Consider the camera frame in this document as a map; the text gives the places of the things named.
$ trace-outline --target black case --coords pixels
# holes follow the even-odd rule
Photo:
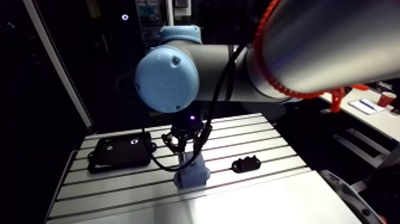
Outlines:
[[[157,146],[151,142],[149,132],[102,138],[87,159],[88,171],[99,173],[127,167],[142,167],[150,163],[145,145],[154,152]]]

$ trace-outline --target paper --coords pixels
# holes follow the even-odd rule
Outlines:
[[[384,107],[376,105],[367,99],[359,99],[356,101],[349,102],[349,105],[364,112],[365,114],[371,115],[385,110]]]

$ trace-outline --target small black object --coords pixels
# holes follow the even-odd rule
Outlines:
[[[244,173],[252,170],[258,170],[261,167],[261,162],[255,155],[238,159],[232,163],[232,170],[235,173]]]
[[[393,115],[400,115],[400,108],[394,108],[393,110],[390,111]]]
[[[150,163],[145,144],[153,151],[157,148],[151,142],[149,132],[102,138],[87,159],[88,171],[99,173],[128,167],[142,167]]]

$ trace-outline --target red cup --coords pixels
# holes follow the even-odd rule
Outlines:
[[[378,105],[381,107],[386,107],[389,105],[395,98],[396,94],[393,94],[391,92],[382,92],[382,95],[379,98]]]

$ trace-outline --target screw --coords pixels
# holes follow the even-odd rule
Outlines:
[[[174,65],[178,65],[179,64],[179,62],[180,62],[180,58],[178,58],[178,57],[173,57],[172,58],[172,64],[174,64]]]
[[[363,213],[363,215],[365,215],[365,216],[369,216],[369,215],[371,215],[371,211],[370,210],[368,210],[368,209],[362,209],[361,210],[361,212]]]
[[[134,140],[130,141],[131,145],[136,145],[139,142],[139,140],[137,138],[135,138]]]

